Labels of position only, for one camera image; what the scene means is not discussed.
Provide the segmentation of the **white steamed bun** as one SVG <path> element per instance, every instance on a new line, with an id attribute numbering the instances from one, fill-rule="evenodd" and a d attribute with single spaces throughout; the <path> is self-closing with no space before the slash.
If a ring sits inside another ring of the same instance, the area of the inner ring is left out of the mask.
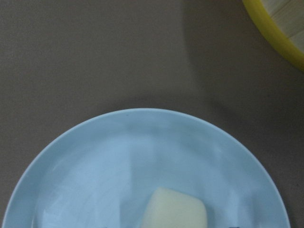
<path id="1" fill-rule="evenodd" d="M 193 196 L 159 187 L 145 210 L 142 228 L 206 228 L 204 203 Z"/>

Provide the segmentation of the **yellow rimmed bamboo steamer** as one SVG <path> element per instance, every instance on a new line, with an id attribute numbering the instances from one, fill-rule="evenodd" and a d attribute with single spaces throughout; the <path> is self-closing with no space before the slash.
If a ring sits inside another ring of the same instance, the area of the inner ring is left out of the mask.
<path id="1" fill-rule="evenodd" d="M 304 70 L 304 2 L 302 0 L 244 0 L 253 23 L 288 62 Z"/>

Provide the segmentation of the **light blue plate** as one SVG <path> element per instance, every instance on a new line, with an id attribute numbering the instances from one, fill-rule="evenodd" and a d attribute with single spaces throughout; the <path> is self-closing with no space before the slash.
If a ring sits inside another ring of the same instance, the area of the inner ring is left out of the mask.
<path id="1" fill-rule="evenodd" d="M 153 192 L 200 199 L 210 228 L 288 228 L 271 177 L 239 141 L 162 109 L 104 114 L 68 130 L 28 166 L 4 228 L 138 228 Z"/>

